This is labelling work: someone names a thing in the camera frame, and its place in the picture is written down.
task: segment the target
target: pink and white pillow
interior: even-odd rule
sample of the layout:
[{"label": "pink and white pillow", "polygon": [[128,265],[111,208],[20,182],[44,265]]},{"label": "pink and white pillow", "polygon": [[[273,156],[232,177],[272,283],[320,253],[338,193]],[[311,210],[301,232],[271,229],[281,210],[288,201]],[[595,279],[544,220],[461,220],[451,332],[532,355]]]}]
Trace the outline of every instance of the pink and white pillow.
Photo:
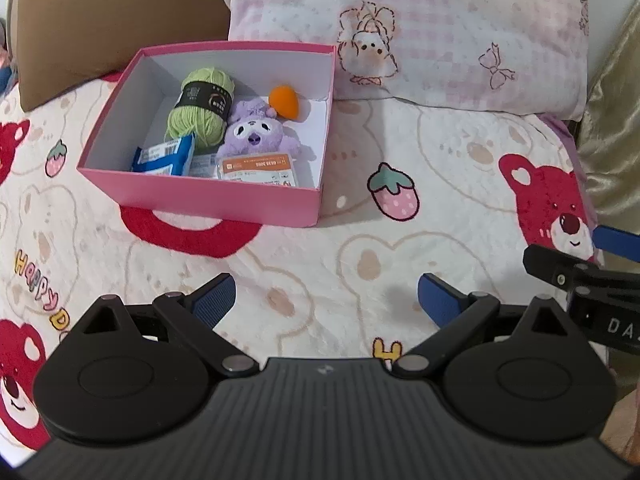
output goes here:
[{"label": "pink and white pillow", "polygon": [[337,43],[338,99],[578,119],[586,0],[226,0],[230,40]]}]

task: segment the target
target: black yarn label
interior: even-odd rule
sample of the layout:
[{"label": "black yarn label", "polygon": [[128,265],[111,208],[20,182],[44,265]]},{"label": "black yarn label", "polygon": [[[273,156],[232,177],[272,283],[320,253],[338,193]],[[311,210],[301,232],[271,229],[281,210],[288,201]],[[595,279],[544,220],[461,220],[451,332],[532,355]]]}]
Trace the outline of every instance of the black yarn label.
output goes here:
[{"label": "black yarn label", "polygon": [[226,123],[231,110],[231,94],[222,86],[205,81],[192,81],[184,86],[174,108],[181,106],[204,108],[215,113]]}]

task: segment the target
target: orange makeup sponge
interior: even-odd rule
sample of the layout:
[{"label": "orange makeup sponge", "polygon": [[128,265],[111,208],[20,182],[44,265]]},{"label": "orange makeup sponge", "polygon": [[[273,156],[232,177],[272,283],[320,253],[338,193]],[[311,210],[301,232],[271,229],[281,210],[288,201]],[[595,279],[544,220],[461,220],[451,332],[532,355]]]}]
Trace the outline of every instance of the orange makeup sponge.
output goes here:
[{"label": "orange makeup sponge", "polygon": [[298,118],[298,96],[290,86],[276,86],[271,90],[269,106],[285,119],[295,121]]}]

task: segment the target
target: pillow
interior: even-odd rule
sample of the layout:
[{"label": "pillow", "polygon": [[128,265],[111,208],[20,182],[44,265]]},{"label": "pillow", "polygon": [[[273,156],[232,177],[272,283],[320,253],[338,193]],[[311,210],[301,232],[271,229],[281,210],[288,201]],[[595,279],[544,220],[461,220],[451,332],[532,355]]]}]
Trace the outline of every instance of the pillow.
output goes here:
[{"label": "pillow", "polygon": [[22,108],[122,70],[144,46],[226,40],[228,23],[223,0],[18,0]]},{"label": "pillow", "polygon": [[586,0],[226,0],[230,40],[337,43],[335,96],[579,119]]}]

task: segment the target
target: open box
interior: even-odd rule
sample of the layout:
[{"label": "open box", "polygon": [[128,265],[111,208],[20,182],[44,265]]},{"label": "open box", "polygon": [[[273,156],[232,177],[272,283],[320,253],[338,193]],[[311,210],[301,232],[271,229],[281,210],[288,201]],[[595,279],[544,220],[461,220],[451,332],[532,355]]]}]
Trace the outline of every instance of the open box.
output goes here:
[{"label": "open box", "polygon": [[[82,150],[78,171],[120,205],[177,214],[306,227],[318,222],[334,86],[335,47],[306,43],[209,41],[143,48],[123,72]],[[228,73],[234,100],[290,85],[301,116],[284,121],[303,145],[297,187],[130,172],[137,147],[164,141],[166,119],[186,76],[202,67]]]}]

